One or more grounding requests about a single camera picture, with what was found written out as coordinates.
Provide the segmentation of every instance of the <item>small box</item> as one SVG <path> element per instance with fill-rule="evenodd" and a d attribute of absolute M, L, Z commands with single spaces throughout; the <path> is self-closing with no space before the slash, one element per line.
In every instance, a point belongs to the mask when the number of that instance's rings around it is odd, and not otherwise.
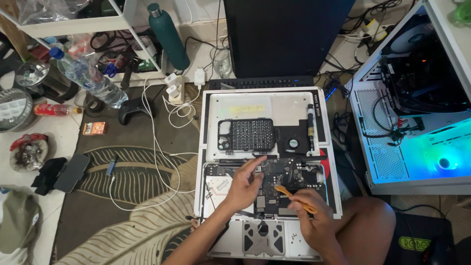
<path fill-rule="evenodd" d="M 86 123 L 83 127 L 83 135 L 102 135 L 106 133 L 106 122 Z"/>

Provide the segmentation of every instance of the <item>hand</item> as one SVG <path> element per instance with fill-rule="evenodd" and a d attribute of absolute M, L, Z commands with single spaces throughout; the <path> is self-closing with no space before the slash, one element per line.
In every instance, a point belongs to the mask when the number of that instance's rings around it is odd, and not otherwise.
<path fill-rule="evenodd" d="M 222 203 L 224 207 L 228 207 L 235 213 L 244 210 L 255 201 L 264 175 L 263 172 L 255 175 L 254 171 L 265 159 L 267 156 L 250 159 L 235 171 L 229 192 Z"/>
<path fill-rule="evenodd" d="M 333 227 L 333 211 L 322 197 L 313 189 L 304 189 L 299 190 L 289 199 L 292 202 L 288 208 L 296 210 L 301 224 L 301 234 L 307 244 L 323 257 L 327 256 L 329 251 L 337 249 L 338 242 Z M 314 219 L 309 218 L 308 213 L 299 202 L 308 204 L 317 210 Z"/>

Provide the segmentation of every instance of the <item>metal bowl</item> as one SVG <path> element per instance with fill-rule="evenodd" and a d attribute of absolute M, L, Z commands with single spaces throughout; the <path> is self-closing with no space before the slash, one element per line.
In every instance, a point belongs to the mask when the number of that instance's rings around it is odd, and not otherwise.
<path fill-rule="evenodd" d="M 0 92 L 0 116 L 5 117 L 3 114 L 13 109 L 10 105 L 5 103 L 14 105 L 14 102 L 21 102 L 21 104 L 19 104 L 21 107 L 17 107 L 14 110 L 14 115 L 4 119 L 0 118 L 0 133 L 11 131 L 18 132 L 31 124 L 36 118 L 36 114 L 33 111 L 31 95 L 18 88 L 10 88 Z"/>

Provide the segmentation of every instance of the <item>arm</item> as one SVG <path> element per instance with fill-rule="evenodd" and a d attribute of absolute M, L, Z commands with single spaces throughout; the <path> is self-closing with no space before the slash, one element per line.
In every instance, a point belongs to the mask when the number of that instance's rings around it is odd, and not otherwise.
<path fill-rule="evenodd" d="M 305 189 L 299 190 L 289 199 L 292 202 L 288 208 L 296 210 L 304 240 L 311 248 L 319 252 L 322 259 L 324 259 L 324 264 L 349 265 L 335 238 L 333 211 L 322 197 L 313 189 Z M 317 209 L 314 219 L 309 218 L 308 213 L 299 202 Z"/>
<path fill-rule="evenodd" d="M 251 159 L 238 168 L 224 201 L 176 250 L 165 260 L 163 265 L 190 265 L 199 262 L 226 226 L 229 219 L 240 210 L 250 206 L 257 197 L 263 182 L 263 173 L 255 176 L 253 171 L 266 156 Z"/>

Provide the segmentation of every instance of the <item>cap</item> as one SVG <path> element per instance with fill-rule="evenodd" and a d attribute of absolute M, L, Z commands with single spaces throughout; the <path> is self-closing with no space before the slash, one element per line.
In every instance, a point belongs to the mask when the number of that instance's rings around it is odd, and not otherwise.
<path fill-rule="evenodd" d="M 80 114 L 80 113 L 82 113 L 82 108 L 73 108 L 73 112 L 75 114 Z"/>
<path fill-rule="evenodd" d="M 58 47 L 53 47 L 52 49 L 49 50 L 49 55 L 52 58 L 60 60 L 64 57 L 64 52 L 61 49 L 59 49 Z"/>
<path fill-rule="evenodd" d="M 160 15 L 162 15 L 160 6 L 157 3 L 152 3 L 149 6 L 147 6 L 147 10 L 149 11 L 149 14 L 153 17 L 160 17 Z"/>

